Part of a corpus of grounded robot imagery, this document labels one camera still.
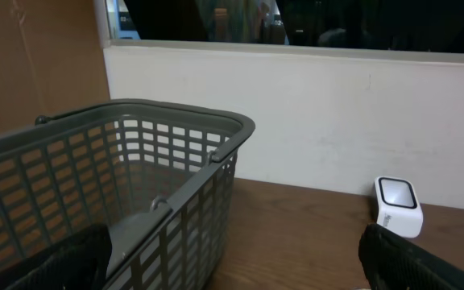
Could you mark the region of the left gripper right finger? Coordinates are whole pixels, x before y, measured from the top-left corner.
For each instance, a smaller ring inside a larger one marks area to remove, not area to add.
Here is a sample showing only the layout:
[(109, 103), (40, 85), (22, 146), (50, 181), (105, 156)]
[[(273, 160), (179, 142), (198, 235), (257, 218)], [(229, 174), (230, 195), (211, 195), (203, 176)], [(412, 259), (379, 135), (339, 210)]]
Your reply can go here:
[(372, 289), (464, 290), (464, 271), (378, 224), (362, 233), (358, 257)]

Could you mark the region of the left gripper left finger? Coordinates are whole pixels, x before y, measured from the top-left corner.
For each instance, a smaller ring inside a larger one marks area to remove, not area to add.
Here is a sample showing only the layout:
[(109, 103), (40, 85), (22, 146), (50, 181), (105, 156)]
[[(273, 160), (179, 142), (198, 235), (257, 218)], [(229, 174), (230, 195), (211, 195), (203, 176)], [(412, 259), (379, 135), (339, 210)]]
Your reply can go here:
[(0, 290), (99, 290), (112, 254), (108, 226), (94, 224), (0, 272)]

